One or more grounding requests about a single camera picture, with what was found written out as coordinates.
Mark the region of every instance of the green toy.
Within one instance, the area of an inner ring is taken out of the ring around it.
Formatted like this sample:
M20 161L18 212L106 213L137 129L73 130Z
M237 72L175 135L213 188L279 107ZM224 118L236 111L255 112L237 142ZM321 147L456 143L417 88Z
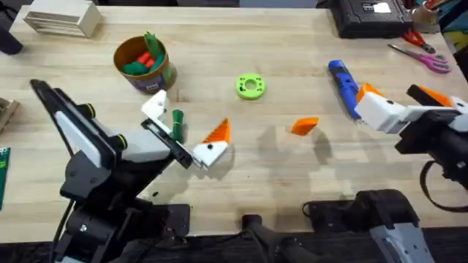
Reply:
M148 68L145 65L137 61L124 65L122 71L125 74L132 76L140 76L149 72Z
M148 48L148 51L153 57L153 59L159 57L159 55L164 55L164 50L162 49L161 43L154 34L146 32L144 34L144 38L146 47Z
M161 66L162 62L164 61L164 55L161 54L158 56L156 61L154 62L153 66L149 69L149 72L155 71L159 66Z
M181 110L173 110L173 134L172 138L180 143L184 141L182 134L182 120L184 113Z
M265 93L265 89L265 81L254 73L241 75L235 84L235 90L242 99L258 99Z
M3 196L5 185L7 183L8 158L10 157L10 148L0 148L0 210L3 206Z

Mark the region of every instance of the green book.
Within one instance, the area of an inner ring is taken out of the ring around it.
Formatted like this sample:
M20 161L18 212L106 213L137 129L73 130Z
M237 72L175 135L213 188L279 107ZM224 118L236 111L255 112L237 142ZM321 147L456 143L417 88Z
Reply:
M3 196L5 194L5 185L7 184L7 169L9 157L10 148L0 148L0 210L3 206Z

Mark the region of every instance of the orange block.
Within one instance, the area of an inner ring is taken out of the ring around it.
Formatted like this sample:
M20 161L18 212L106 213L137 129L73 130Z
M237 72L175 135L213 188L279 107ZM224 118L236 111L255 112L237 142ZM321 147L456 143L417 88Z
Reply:
M310 130L312 130L317 125L318 122L319 118L317 117L299 119L291 128L291 133L304 136L308 134Z
M356 102L359 103L361 101L361 99L364 97L364 94L366 92L372 92L372 93L375 93L377 95L380 95L382 97L385 98L385 96L383 96L383 94L381 94L378 90L376 90L374 87L372 87L371 84L369 83L364 83L361 88L359 89L359 92L358 94L356 94Z
M428 88L424 88L423 86L418 86L418 88L422 90L425 94L428 94L432 99L435 99L440 104L446 107L452 107L452 104L450 103L450 99L447 96L444 96L440 93L432 91Z
M229 143L229 133L230 133L230 127L229 127L229 121L227 118L225 118L221 124L219 124L211 133L208 135L202 143L207 143L207 142L221 142L225 141Z
M149 52L144 52L140 56L137 57L137 62L140 62L141 64L146 64L148 60L151 58L151 54Z
M150 68L153 66L153 64L154 64L154 59L150 58L150 59L146 62L145 66L146 66L147 68L150 69Z

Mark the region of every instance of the blue pen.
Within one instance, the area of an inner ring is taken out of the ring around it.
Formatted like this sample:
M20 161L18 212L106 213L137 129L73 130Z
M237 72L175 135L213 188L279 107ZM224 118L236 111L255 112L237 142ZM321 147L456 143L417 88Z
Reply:
M336 85L338 86L341 99L343 100L344 106L346 106L348 113L355 120L361 118L354 108L358 104L356 102L356 94L358 94L359 88L356 82L353 80L350 72L348 72L346 66L341 60L334 60L328 63L328 70L333 76Z

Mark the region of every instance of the scissors blade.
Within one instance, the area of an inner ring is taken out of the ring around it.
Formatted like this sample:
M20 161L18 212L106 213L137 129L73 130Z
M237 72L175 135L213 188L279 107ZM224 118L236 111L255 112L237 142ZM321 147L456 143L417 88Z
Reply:
M399 52L401 52L401 53L403 53L403 54L405 54L405 55L407 55L407 56L410 56L410 57L412 57L412 58L415 58L415 59L417 59L417 60L419 60L419 58L420 58L420 55L419 55L419 54L414 53L414 52L411 52L411 51L409 51L409 50L404 50L404 49L402 49L402 48L400 48L400 47L397 47L397 46L395 46L395 45L392 45L392 44L388 44L387 46L389 46L389 47L393 48L394 50L397 50L397 51L399 51Z

